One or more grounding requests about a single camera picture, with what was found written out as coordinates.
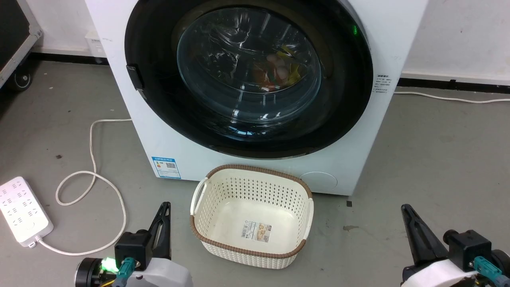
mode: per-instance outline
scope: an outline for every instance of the cart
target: cart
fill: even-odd
[[[2,0],[0,9],[0,88],[24,91],[32,77],[23,65],[30,49],[42,36],[26,0]]]

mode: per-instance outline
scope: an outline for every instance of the white wall socket box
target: white wall socket box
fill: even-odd
[[[0,186],[0,209],[16,240],[24,247],[34,247],[36,237],[53,230],[53,224],[28,183],[20,176]]]
[[[96,31],[90,31],[85,35],[87,44],[89,45],[90,53],[96,58],[106,58],[105,49],[101,44],[101,40]]]

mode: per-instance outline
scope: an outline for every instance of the blue and white sticker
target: blue and white sticker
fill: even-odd
[[[179,173],[175,159],[153,156],[152,161],[160,177],[181,179],[181,174]]]

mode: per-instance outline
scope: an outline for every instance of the white cable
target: white cable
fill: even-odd
[[[422,95],[424,97],[429,97],[433,99],[438,100],[445,100],[445,101],[458,101],[458,102],[464,102],[464,103],[471,103],[471,104],[488,104],[488,103],[495,103],[495,102],[510,102],[510,99],[494,99],[494,100],[487,100],[487,101],[471,101],[471,100],[464,100],[464,99],[457,99],[457,98],[443,98],[438,97],[436,95],[426,94],[422,92],[394,92],[395,94],[416,94],[416,95]]]
[[[122,236],[122,234],[124,233],[125,227],[126,227],[126,219],[127,219],[126,208],[124,206],[124,200],[122,199],[122,195],[120,194],[119,189],[111,181],[109,181],[108,179],[104,178],[103,176],[97,174],[97,166],[96,166],[95,159],[94,159],[94,153],[92,151],[92,129],[94,128],[95,124],[101,123],[101,122],[129,122],[129,121],[131,121],[130,118],[124,118],[124,119],[100,119],[98,121],[93,122],[92,125],[90,126],[89,148],[90,148],[90,158],[92,159],[92,165],[94,166],[94,172],[91,172],[91,171],[79,171],[79,172],[75,172],[75,173],[72,173],[72,174],[68,175],[66,178],[64,178],[64,180],[62,180],[62,182],[57,187],[57,191],[55,192],[55,199],[57,200],[57,203],[60,204],[60,205],[63,205],[63,206],[68,206],[68,205],[71,205],[71,204],[74,204],[74,203],[80,201],[83,197],[85,197],[85,195],[87,195],[87,193],[90,191],[90,189],[94,185],[96,177],[101,179],[101,180],[103,180],[104,182],[109,184],[113,188],[113,190],[117,193],[117,195],[119,196],[119,201],[120,201],[120,206],[122,207],[122,216],[123,216],[122,227],[120,228],[119,234],[117,234],[117,236],[115,236],[115,238],[112,241],[110,241],[108,244],[104,245],[103,247],[99,247],[99,248],[94,249],[94,250],[90,250],[90,251],[86,251],[86,252],[80,252],[80,253],[65,252],[65,251],[62,251],[62,250],[58,250],[57,248],[51,247],[50,245],[45,243],[42,240],[42,238],[37,237],[36,238],[37,241],[42,246],[44,246],[44,247],[46,247],[46,248],[48,248],[48,249],[50,249],[52,251],[55,251],[57,253],[60,253],[62,255],[82,256],[82,255],[88,255],[88,254],[92,254],[92,253],[101,251],[103,249],[106,249],[106,248],[110,247],[112,244],[116,243],[117,240]],[[64,183],[69,178],[71,178],[71,177],[73,177],[75,175],[78,175],[78,174],[90,174],[90,175],[94,176],[92,178],[92,181],[90,182],[89,187],[85,190],[85,192],[80,197],[78,197],[77,199],[75,199],[75,200],[73,200],[73,201],[71,201],[69,203],[64,203],[64,202],[60,201],[60,199],[59,199],[60,188],[64,185]]]

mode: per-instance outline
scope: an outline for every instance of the yellow wire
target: yellow wire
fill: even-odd
[[[103,285],[101,285],[101,286],[99,286],[99,287],[106,287],[106,286],[110,286],[110,285],[113,283],[113,281],[115,281],[115,280],[108,281],[108,282],[104,283]]]

